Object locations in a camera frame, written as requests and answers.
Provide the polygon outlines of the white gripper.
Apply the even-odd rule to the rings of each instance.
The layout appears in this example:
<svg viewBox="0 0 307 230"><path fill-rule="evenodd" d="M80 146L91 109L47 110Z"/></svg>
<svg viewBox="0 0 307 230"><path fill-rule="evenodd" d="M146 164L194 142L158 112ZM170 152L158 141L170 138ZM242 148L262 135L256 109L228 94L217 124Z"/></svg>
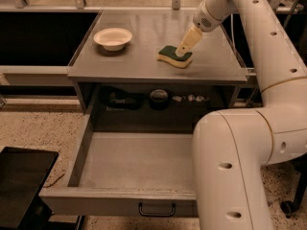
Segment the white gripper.
<svg viewBox="0 0 307 230"><path fill-rule="evenodd" d="M224 5L218 0L203 0L196 8L192 26L182 38L176 55L183 57L201 39L202 32L212 32L224 21Z"/></svg>

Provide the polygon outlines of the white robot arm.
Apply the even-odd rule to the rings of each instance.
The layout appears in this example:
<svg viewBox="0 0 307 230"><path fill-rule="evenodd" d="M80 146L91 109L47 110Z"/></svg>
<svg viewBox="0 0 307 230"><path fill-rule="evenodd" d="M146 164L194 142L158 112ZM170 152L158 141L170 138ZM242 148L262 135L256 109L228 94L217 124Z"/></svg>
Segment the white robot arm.
<svg viewBox="0 0 307 230"><path fill-rule="evenodd" d="M211 112L193 133L201 230L273 230L260 168L306 151L306 66L267 0L204 0L204 32L238 12L263 104Z"/></svg>

